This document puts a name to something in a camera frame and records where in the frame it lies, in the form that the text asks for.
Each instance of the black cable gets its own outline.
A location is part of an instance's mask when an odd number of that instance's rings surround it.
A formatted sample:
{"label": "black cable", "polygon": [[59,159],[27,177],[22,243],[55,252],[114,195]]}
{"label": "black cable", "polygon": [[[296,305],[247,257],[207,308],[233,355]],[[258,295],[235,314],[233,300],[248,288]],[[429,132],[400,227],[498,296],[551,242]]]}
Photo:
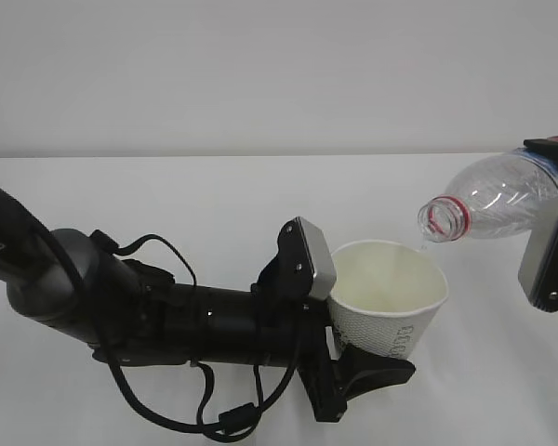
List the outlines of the black cable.
{"label": "black cable", "polygon": [[[201,400],[201,404],[198,406],[198,411],[196,413],[196,423],[200,426],[203,425],[203,410],[205,409],[206,404],[211,399],[211,395],[213,393],[213,386],[215,385],[215,377],[213,375],[213,371],[210,367],[205,364],[201,364],[200,362],[196,363],[196,366],[199,367],[203,373],[205,374],[205,393],[203,395],[203,399]],[[257,414],[256,418],[253,420],[253,424],[249,426],[245,431],[238,433],[238,434],[220,434],[216,431],[209,431],[208,429],[203,432],[203,435],[208,439],[212,439],[219,443],[235,443],[236,441],[240,441],[245,439],[246,437],[250,436],[257,426],[259,425],[260,418],[262,417],[262,410],[261,406],[264,402],[264,394],[262,392],[262,382],[260,380],[260,369],[258,365],[254,365],[252,367],[252,371],[254,373],[254,380],[256,384],[257,390]]]}
{"label": "black cable", "polygon": [[118,256],[130,256],[131,254],[136,253],[140,249],[140,247],[143,246],[149,240],[157,240],[158,242],[161,242],[165,246],[167,246],[176,255],[176,257],[179,258],[179,260],[182,262],[184,267],[186,267],[186,269],[190,273],[191,277],[193,278],[193,286],[196,287],[196,274],[194,274],[193,268],[186,261],[184,256],[178,251],[178,249],[176,249],[176,246],[174,246],[173,244],[168,242],[166,239],[164,239],[163,237],[161,237],[157,234],[143,235],[142,237],[135,240],[130,245],[125,246],[124,248],[118,248],[114,253]]}

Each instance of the white wall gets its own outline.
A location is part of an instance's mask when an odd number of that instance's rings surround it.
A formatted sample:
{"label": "white wall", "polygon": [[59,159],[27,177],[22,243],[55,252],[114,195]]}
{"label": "white wall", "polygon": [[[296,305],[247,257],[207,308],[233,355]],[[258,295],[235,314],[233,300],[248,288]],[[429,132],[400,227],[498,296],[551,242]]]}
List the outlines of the white wall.
{"label": "white wall", "polygon": [[558,0],[0,0],[0,155],[499,151]]}

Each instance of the white background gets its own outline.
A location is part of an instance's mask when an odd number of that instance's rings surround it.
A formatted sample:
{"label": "white background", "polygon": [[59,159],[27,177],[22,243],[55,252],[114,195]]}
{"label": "white background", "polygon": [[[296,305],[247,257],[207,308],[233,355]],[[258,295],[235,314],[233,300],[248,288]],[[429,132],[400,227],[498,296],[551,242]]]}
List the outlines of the white background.
{"label": "white background", "polygon": [[558,0],[0,0],[0,156],[555,134]]}
{"label": "white background", "polygon": [[[100,228],[120,243],[160,233],[201,283],[247,289],[296,215],[320,226],[331,249],[367,238],[419,247],[418,206],[482,156],[0,160],[0,185],[50,228]],[[519,236],[431,248],[450,299],[411,356],[418,367],[411,381],[353,400],[340,423],[327,425],[314,422],[296,377],[244,444],[558,446],[558,313],[531,308],[521,291],[525,243]],[[137,258],[188,280],[164,247],[147,245]],[[0,446],[209,444],[142,421],[89,353],[14,313],[0,283]],[[250,368],[215,370],[209,420],[254,399]],[[282,370],[263,372],[268,394]],[[193,421],[199,371],[128,375],[155,410]]]}

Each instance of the cup rim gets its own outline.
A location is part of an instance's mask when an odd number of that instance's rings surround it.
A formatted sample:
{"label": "cup rim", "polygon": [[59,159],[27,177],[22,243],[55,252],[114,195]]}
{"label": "cup rim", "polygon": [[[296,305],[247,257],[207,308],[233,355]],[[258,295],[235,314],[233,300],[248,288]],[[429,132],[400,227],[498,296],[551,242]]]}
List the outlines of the cup rim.
{"label": "cup rim", "polygon": [[414,309],[414,310],[411,310],[411,311],[388,311],[387,312],[387,311],[371,311],[371,310],[368,310],[368,309],[356,308],[356,307],[353,307],[349,304],[346,304],[345,302],[341,302],[340,300],[335,298],[333,296],[333,293],[332,293],[332,290],[331,290],[331,293],[328,295],[328,298],[332,302],[334,302],[335,304],[337,304],[337,305],[339,305],[339,306],[341,306],[345,309],[348,309],[349,311],[352,311],[354,313],[364,314],[366,316],[372,316],[372,317],[391,318],[391,319],[400,319],[400,318],[409,318],[409,317],[413,317],[413,316],[418,316],[419,314],[423,314],[423,313],[427,313],[427,312],[432,311],[432,310],[436,310],[439,307],[441,307],[444,304],[444,302],[446,302],[446,300],[448,299],[448,291],[449,291],[448,290],[448,280],[446,279],[446,276],[443,273],[442,269],[438,266],[438,264],[436,262],[434,262],[431,258],[426,256],[425,254],[421,253],[417,249],[413,249],[413,248],[410,248],[409,246],[405,246],[402,243],[393,242],[391,240],[381,240],[381,239],[356,240],[356,241],[353,241],[353,242],[345,243],[342,246],[340,246],[339,248],[337,248],[336,250],[334,250],[331,253],[331,257],[333,255],[335,255],[336,253],[338,253],[339,251],[342,251],[343,249],[349,248],[350,246],[354,246],[356,244],[363,244],[363,243],[394,244],[396,246],[400,246],[402,248],[405,248],[409,251],[413,251],[417,255],[428,259],[430,261],[430,263],[433,266],[436,267],[436,270],[440,273],[441,277],[445,281],[445,295],[440,300],[438,300],[437,302],[434,302],[433,304],[431,304],[427,307],[422,307],[422,308]]}

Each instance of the bottle neck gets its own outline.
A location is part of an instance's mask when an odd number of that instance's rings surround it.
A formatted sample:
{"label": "bottle neck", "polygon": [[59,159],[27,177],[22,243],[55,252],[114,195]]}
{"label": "bottle neck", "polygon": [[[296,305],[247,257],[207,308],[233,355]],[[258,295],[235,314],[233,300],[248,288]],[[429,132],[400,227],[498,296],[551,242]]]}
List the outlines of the bottle neck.
{"label": "bottle neck", "polygon": [[419,209],[418,224],[426,240],[453,242],[469,232],[471,215],[458,198],[436,197]]}

